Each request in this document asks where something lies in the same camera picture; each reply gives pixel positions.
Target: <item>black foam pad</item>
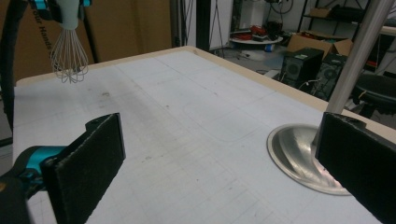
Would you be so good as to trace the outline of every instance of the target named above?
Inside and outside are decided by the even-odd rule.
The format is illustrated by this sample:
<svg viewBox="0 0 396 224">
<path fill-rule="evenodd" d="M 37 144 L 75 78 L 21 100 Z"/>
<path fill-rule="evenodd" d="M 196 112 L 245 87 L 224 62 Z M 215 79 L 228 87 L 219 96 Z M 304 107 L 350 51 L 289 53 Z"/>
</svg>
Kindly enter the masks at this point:
<svg viewBox="0 0 396 224">
<path fill-rule="evenodd" d="M 325 113 L 319 162 L 384 223 L 396 223 L 396 145 L 361 121 Z"/>
</svg>

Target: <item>metal whisk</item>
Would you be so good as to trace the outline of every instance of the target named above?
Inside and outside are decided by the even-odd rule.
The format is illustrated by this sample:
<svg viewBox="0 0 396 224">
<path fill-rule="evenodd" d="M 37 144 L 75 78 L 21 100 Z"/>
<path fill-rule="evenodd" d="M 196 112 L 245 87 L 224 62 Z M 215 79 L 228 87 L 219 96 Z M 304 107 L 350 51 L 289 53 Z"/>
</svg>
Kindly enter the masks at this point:
<svg viewBox="0 0 396 224">
<path fill-rule="evenodd" d="M 88 73 L 88 57 L 78 40 L 79 0 L 55 0 L 61 10 L 62 32 L 50 55 L 52 70 L 62 82 L 79 82 Z"/>
<path fill-rule="evenodd" d="M 53 72 L 62 82 L 79 82 L 88 73 L 88 57 L 76 31 L 62 29 L 50 55 Z"/>
</svg>

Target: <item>metal base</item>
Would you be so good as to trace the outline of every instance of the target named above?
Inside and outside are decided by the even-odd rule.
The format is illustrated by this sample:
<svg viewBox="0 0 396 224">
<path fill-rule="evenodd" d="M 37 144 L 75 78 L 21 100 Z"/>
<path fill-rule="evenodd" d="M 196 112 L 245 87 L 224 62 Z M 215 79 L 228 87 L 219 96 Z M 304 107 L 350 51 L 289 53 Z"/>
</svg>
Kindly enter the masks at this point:
<svg viewBox="0 0 396 224">
<path fill-rule="evenodd" d="M 275 164 L 298 183 L 332 195 L 350 195 L 311 154 L 318 127 L 288 124 L 273 130 L 267 139 L 268 152 Z"/>
</svg>

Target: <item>white table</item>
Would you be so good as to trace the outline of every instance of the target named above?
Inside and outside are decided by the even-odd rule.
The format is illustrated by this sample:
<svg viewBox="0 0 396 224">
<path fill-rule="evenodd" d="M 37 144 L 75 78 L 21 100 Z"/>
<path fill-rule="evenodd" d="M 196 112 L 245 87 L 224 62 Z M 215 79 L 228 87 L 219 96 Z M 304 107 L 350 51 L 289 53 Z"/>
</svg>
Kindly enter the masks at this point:
<svg viewBox="0 0 396 224">
<path fill-rule="evenodd" d="M 191 47 L 92 66 L 78 84 L 51 76 L 16 88 L 15 155 L 121 115 L 127 158 L 89 223 L 377 223 L 354 197 L 308 189 L 271 161 L 274 128 L 320 123 L 326 103 L 310 95 Z M 46 192 L 29 207 L 55 222 Z"/>
</svg>

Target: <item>black stand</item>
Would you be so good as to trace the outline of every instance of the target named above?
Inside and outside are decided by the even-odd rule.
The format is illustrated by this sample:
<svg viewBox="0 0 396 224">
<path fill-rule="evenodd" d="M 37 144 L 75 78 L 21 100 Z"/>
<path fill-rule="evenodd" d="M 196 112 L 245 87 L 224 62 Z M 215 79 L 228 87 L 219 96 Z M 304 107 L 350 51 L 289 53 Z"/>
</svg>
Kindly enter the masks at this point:
<svg viewBox="0 0 396 224">
<path fill-rule="evenodd" d="M 211 0 L 197 0 L 196 8 L 196 47 L 209 51 Z"/>
</svg>

